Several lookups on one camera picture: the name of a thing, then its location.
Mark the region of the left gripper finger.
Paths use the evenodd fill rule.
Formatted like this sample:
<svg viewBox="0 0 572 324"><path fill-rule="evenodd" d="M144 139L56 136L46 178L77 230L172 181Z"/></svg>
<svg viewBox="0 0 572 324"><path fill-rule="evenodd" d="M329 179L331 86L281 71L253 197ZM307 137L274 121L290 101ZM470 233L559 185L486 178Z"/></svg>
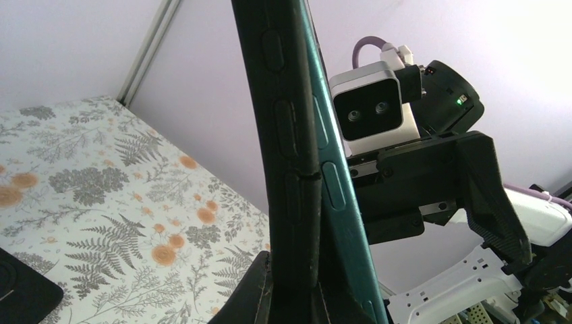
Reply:
<svg viewBox="0 0 572 324"><path fill-rule="evenodd" d="M209 324L267 324L273 293L270 252L260 252Z"/></svg>

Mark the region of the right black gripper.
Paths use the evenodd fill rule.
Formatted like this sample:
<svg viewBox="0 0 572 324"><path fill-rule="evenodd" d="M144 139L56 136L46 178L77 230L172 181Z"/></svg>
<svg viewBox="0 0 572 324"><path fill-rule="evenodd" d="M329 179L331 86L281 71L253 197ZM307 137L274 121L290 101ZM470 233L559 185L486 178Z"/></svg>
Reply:
<svg viewBox="0 0 572 324"><path fill-rule="evenodd" d="M348 161L370 245L419 236L465 208L469 228L499 252L505 271L533 259L509 200L491 137L446 132L364 153Z"/></svg>

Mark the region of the teal phone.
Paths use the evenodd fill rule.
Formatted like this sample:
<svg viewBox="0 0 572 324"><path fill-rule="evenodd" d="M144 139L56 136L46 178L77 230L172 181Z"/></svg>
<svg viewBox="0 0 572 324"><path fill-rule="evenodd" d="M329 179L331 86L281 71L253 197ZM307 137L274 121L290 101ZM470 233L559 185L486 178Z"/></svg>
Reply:
<svg viewBox="0 0 572 324"><path fill-rule="evenodd" d="M327 243L339 264L339 287L349 294L357 310L344 320L357 323L357 315L371 323L387 323L362 216L345 159L331 92L328 87L318 37L310 6L301 1L302 22L307 43L310 81L316 113L316 135L323 179L324 218Z"/></svg>

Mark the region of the black phone case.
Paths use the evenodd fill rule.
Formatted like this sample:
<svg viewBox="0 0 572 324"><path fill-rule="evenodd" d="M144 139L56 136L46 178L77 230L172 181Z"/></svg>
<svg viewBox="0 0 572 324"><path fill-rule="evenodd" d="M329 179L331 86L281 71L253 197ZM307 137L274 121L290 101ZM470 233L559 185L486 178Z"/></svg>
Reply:
<svg viewBox="0 0 572 324"><path fill-rule="evenodd" d="M322 180L302 7L234 1L262 153L273 292L269 323L310 323Z"/></svg>

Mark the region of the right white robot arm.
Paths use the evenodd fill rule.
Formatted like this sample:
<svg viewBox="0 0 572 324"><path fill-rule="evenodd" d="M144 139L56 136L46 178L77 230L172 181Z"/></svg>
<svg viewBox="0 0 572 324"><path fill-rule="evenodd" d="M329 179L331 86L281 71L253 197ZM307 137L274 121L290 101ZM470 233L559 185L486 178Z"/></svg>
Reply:
<svg viewBox="0 0 572 324"><path fill-rule="evenodd" d="M379 61L333 78L334 104L369 243L420 235L463 211L482 241L451 268L387 299L393 323L440 323L487 299L508 323L542 312L571 287L571 204L501 180L491 137L473 131L484 106L440 61Z"/></svg>

